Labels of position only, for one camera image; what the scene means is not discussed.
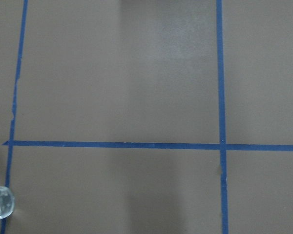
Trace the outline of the glass bottle with metal pourer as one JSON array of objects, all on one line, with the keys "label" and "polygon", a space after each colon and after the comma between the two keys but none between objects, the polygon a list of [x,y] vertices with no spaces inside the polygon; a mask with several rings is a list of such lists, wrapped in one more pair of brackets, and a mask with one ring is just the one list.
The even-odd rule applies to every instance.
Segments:
[{"label": "glass bottle with metal pourer", "polygon": [[10,216],[15,209],[15,197],[12,191],[5,186],[0,186],[0,220]]}]

